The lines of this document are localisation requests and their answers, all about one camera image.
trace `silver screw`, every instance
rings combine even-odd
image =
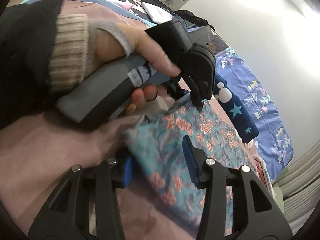
[[[244,171],[244,172],[249,172],[249,171],[250,171],[250,167],[247,166],[247,165],[243,165],[243,166],[241,167],[241,170]]]
[[[205,160],[205,163],[207,163],[208,165],[214,165],[216,161],[214,159],[209,158]]]
[[[108,160],[107,160],[107,162],[111,165],[111,164],[115,164],[115,163],[117,163],[117,159],[116,158],[109,158]]]
[[[81,170],[81,166],[80,166],[79,164],[73,165],[73,166],[71,167],[71,170],[72,170],[73,172],[77,172],[77,171]]]

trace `navy blue fabric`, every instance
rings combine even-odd
[[[220,82],[223,83],[224,88],[229,89],[227,81],[224,78],[222,78],[218,73],[216,73],[213,94],[217,97],[219,96],[219,91],[221,89],[218,88],[218,83]],[[244,143],[248,143],[259,135],[259,130],[253,122],[252,118],[250,117],[247,109],[242,104],[240,98],[236,96],[231,90],[230,92],[232,94],[232,97],[228,102],[222,103],[219,99],[218,102],[223,108],[223,110],[227,113],[233,126],[238,131],[238,134],[241,137],[242,141]]]
[[[133,157],[129,156],[124,163],[124,175],[122,179],[124,188],[126,188],[132,180],[134,165]]]
[[[191,148],[187,142],[186,136],[183,137],[183,139],[182,139],[182,150],[183,150],[184,158],[187,163],[191,182],[195,185],[195,187],[197,187],[198,183],[199,183],[198,166],[197,166],[196,160],[193,156],[193,153],[191,151]]]

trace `black metal bracket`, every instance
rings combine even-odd
[[[206,188],[204,210],[196,240],[289,240],[292,231],[276,202],[249,166],[223,167],[194,148],[186,136],[198,167],[198,189]],[[232,186],[233,229],[225,235],[226,187]]]
[[[207,47],[192,44],[190,34],[177,19],[149,28],[146,33],[161,45],[169,59],[181,69],[181,76],[190,88],[191,101],[201,112],[203,100],[211,99],[213,93],[214,55]],[[174,98],[178,95],[180,93],[172,93]]]
[[[41,208],[28,237],[31,240],[124,240],[115,190],[125,187],[132,177],[130,169],[134,164],[124,170],[132,158],[126,149],[121,149],[116,158],[99,166],[82,169],[74,165]],[[89,233],[92,192],[95,193],[97,236]]]

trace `light blue star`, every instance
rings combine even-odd
[[[231,109],[229,112],[233,113],[233,118],[236,116],[236,114],[242,114],[240,109],[242,106],[236,106],[235,103],[233,103],[233,109]]]
[[[251,133],[251,132],[250,132],[250,130],[251,130],[251,128],[249,128],[249,126],[248,126],[248,128],[247,128],[247,129],[245,129],[246,134],[247,134],[247,133]]]

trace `teal floral cloth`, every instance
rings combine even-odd
[[[205,200],[205,189],[191,182],[182,150],[182,138],[190,137],[194,147],[223,166],[237,169],[246,164],[256,172],[235,130],[220,119],[208,101],[201,113],[190,94],[180,98],[163,116],[142,116],[134,129],[125,133],[125,142],[162,201],[188,226],[197,228]],[[232,232],[232,188],[227,187],[225,235]]]

